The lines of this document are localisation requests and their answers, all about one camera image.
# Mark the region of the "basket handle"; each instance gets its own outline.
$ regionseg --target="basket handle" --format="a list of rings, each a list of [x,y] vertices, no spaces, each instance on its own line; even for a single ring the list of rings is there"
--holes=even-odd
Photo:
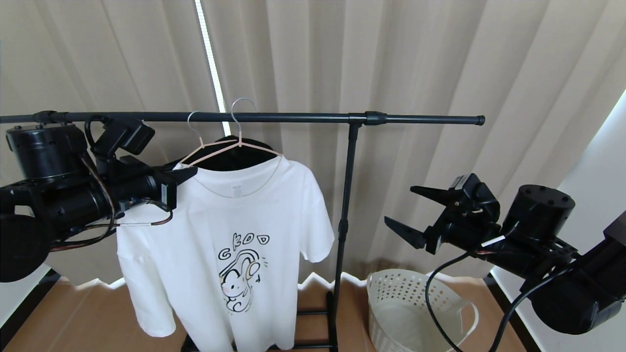
[[[463,337],[463,339],[465,339],[466,337],[468,337],[473,331],[474,329],[476,329],[476,326],[478,325],[478,321],[479,319],[479,315],[478,315],[478,308],[476,307],[476,305],[474,303],[472,303],[471,301],[467,301],[468,303],[471,304],[472,308],[474,309],[474,322],[472,323],[472,325],[469,327],[469,329],[467,330],[467,332],[463,333],[465,335],[465,337]],[[463,320],[461,319],[461,331],[464,330],[464,326],[463,326]]]

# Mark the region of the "black baseboard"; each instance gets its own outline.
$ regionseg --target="black baseboard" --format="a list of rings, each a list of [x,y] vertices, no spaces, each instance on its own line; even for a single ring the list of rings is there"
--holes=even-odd
[[[31,313],[37,308],[39,302],[47,295],[48,291],[60,277],[61,275],[50,269],[2,325],[2,328],[0,328],[0,351],[4,350],[6,345],[9,344],[13,336],[15,336]]]
[[[502,291],[502,288],[500,288],[500,285],[498,285],[498,283],[496,282],[496,279],[494,279],[493,275],[489,273],[483,280],[489,288],[489,291],[491,291],[493,297],[498,302],[498,305],[500,305],[500,308],[502,308],[502,311],[506,311],[511,302],[508,300],[504,291]],[[520,319],[520,316],[517,314],[517,312],[513,313],[511,320],[509,320],[509,323],[515,330],[517,336],[520,338],[521,343],[524,345],[524,348],[526,348],[527,352],[541,352],[541,349],[535,342],[535,339],[533,339],[533,336],[531,336],[531,334],[528,332],[526,325]]]

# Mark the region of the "black garment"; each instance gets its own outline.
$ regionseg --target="black garment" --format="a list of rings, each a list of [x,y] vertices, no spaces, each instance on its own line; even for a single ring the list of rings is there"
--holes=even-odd
[[[220,138],[216,142],[221,142],[224,140],[232,140],[233,143],[236,143],[237,140],[239,140],[239,138],[236,136],[226,136],[226,137]],[[257,145],[259,147],[263,147],[269,150],[274,150],[269,145],[259,142],[254,139],[244,138],[244,143]],[[232,143],[211,145],[209,147],[200,149],[198,152],[196,152],[196,154],[193,154],[189,159],[187,159],[185,161],[185,164],[190,164],[198,160],[199,158],[202,158],[220,149],[226,148],[230,145],[232,145]],[[233,148],[233,149],[227,150],[224,153],[220,153],[218,155],[210,157],[206,160],[202,160],[201,162],[195,164],[194,166],[204,168],[205,170],[234,171],[234,170],[242,170],[244,168],[253,167],[254,165],[264,163],[275,157],[276,155],[274,155],[273,153],[265,152],[263,150],[259,150],[256,148],[242,146],[241,148]],[[180,160],[182,159],[178,159],[172,163],[175,165]]]

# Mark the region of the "brown floor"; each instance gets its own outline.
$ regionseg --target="brown floor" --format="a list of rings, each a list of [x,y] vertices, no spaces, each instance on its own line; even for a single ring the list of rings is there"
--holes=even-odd
[[[502,317],[502,310],[480,279],[451,278],[446,284],[460,296],[476,304],[480,322],[461,344],[465,351],[487,351]],[[339,350],[341,352],[375,349],[367,333],[367,292],[363,284],[344,279],[337,314]],[[326,286],[309,280],[299,292],[300,308],[323,308]],[[122,285],[116,289],[96,283],[74,287],[60,280],[33,311],[22,328],[7,345],[5,352],[15,351],[180,351],[185,330],[178,328],[166,338],[146,335],[135,319],[135,312]],[[296,326],[296,341],[327,338],[325,316],[300,316]],[[500,351],[525,351],[519,338],[508,326]],[[323,349],[300,349],[320,352]]]

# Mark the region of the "hanger hook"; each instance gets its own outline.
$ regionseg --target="hanger hook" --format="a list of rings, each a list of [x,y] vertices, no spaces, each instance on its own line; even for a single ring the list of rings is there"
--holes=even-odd
[[[237,123],[237,126],[239,127],[239,146],[241,147],[241,143],[242,143],[242,139],[241,139],[241,123],[239,123],[239,121],[237,121],[237,119],[235,118],[235,113],[233,112],[235,110],[235,105],[240,101],[240,100],[247,100],[250,102],[250,104],[252,104],[252,107],[254,107],[254,110],[258,113],[259,109],[257,109],[257,106],[254,104],[254,101],[248,99],[248,98],[238,98],[237,100],[233,101],[232,105],[230,106],[230,116],[233,118],[233,120]]]
[[[187,116],[187,126],[189,126],[189,128],[191,128],[191,130],[194,131],[198,135],[198,138],[200,139],[200,145],[204,145],[204,141],[202,140],[202,135],[200,134],[200,132],[198,132],[198,130],[193,128],[191,123],[189,123],[189,119],[192,117],[192,115],[195,113],[199,113],[199,112],[200,110],[192,111],[192,113],[189,114],[189,116]]]

